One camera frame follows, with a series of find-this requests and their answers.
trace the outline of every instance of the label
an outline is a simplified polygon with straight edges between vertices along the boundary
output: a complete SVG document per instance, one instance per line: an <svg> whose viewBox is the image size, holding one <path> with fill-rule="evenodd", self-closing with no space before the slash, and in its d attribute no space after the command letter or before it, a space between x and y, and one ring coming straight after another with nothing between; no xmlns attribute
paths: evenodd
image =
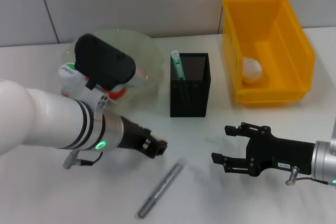
<svg viewBox="0 0 336 224"><path fill-rule="evenodd" d="M75 74L75 72L71 71L70 69L66 68L66 67L62 67L60 69L64 69L66 72L68 72L69 74Z"/></svg>
<svg viewBox="0 0 336 224"><path fill-rule="evenodd" d="M285 169L290 169L290 165L284 163L278 163L278 166Z"/></svg>

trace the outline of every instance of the pen holder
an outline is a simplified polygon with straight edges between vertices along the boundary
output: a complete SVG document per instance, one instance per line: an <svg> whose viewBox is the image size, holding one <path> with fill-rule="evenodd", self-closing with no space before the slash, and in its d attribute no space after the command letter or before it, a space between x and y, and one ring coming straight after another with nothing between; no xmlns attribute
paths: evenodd
<svg viewBox="0 0 336 224"><path fill-rule="evenodd" d="M209 57L180 54L185 80L177 80L170 60L170 117L205 117L211 83Z"/></svg>

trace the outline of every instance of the black device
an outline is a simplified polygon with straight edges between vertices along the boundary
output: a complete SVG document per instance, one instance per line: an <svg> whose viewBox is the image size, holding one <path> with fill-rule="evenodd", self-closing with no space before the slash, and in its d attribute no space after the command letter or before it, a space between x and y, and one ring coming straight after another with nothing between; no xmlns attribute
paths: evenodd
<svg viewBox="0 0 336 224"><path fill-rule="evenodd" d="M128 119L121 117L124 135L118 148L137 150L147 157L155 158L162 155L167 148L167 142L157 140L151 135L151 130L143 128Z"/></svg>
<svg viewBox="0 0 336 224"><path fill-rule="evenodd" d="M225 126L228 136L245 136L250 140L246 146L246 158L232 158L212 153L215 164L223 165L226 173L248 174L257 177L268 168L310 175L315 144L277 138L268 126L241 123L238 128Z"/></svg>
<svg viewBox="0 0 336 224"><path fill-rule="evenodd" d="M96 84L106 90L132 79L134 60L92 34L81 36L75 46L75 68L89 78L87 87Z"/></svg>

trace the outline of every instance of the silver pen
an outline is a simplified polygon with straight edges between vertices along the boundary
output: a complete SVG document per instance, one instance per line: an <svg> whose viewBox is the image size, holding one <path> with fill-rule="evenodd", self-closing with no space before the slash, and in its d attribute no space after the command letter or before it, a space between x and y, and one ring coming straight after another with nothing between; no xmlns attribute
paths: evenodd
<svg viewBox="0 0 336 224"><path fill-rule="evenodd" d="M178 176L185 165L184 161L177 161L173 168L167 173L167 175L161 180L158 186L155 188L154 192L149 196L148 200L142 206L140 211L138 212L138 216L143 219L152 207L156 204L156 202L162 197L162 195L166 192L170 184L174 181L174 179Z"/></svg>

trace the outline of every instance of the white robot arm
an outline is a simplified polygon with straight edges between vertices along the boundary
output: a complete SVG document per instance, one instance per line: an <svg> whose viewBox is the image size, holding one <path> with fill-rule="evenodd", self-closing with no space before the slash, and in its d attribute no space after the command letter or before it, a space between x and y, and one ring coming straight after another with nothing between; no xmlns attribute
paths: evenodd
<svg viewBox="0 0 336 224"><path fill-rule="evenodd" d="M101 94L93 111L82 101L0 81L0 155L20 144L75 150L77 154L116 147L135 149L150 158L163 154L165 141L122 116L104 111L107 94ZM70 168L76 158L66 166Z"/></svg>

